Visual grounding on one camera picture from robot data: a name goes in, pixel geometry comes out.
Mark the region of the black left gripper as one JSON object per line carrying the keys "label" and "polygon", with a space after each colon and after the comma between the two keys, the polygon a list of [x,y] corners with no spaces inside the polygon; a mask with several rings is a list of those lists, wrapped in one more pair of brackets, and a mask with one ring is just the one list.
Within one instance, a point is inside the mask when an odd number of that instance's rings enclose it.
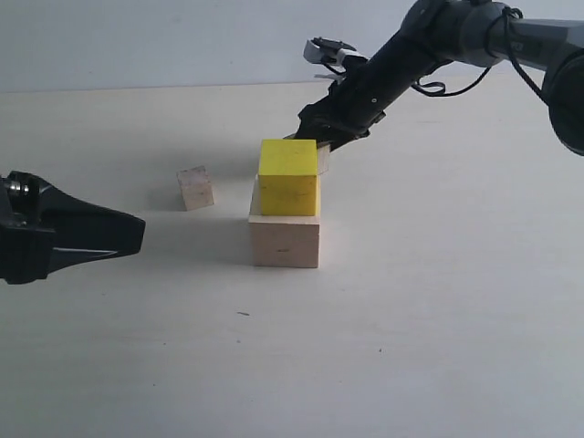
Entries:
{"label": "black left gripper", "polygon": [[145,227],[136,216],[12,171],[1,178],[1,278],[24,285],[71,266],[134,256]]}

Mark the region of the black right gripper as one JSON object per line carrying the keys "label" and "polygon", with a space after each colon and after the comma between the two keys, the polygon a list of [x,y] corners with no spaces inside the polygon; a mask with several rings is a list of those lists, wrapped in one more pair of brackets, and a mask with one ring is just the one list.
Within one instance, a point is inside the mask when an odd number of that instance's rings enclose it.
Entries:
{"label": "black right gripper", "polygon": [[370,127],[417,80],[451,63],[435,48],[446,1],[417,1],[400,29],[368,61],[298,113],[295,140],[325,141],[330,152],[370,136]]}

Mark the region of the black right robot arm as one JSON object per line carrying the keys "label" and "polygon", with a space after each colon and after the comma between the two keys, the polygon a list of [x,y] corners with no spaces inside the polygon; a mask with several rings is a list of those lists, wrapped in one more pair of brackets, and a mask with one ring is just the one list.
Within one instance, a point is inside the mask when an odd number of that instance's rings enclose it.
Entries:
{"label": "black right robot arm", "polygon": [[339,40],[313,37],[303,58],[333,74],[328,93],[298,114],[294,139],[336,150],[366,138],[406,90],[446,96],[422,78],[453,63],[485,72],[502,61],[547,107],[552,130],[571,152],[583,153],[583,23],[529,19],[496,1],[417,1],[399,29],[371,57]]}

